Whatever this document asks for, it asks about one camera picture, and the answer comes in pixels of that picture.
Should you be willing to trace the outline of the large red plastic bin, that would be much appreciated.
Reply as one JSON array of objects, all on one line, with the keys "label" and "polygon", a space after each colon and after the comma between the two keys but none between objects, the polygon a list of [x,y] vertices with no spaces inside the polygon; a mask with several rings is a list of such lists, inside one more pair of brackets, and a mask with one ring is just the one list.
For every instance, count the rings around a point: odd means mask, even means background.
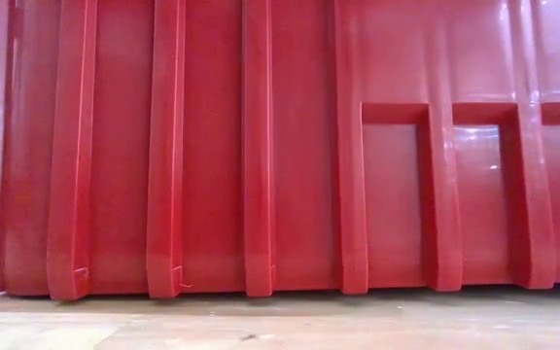
[{"label": "large red plastic bin", "polygon": [[560,284],[560,0],[0,0],[0,293]]}]

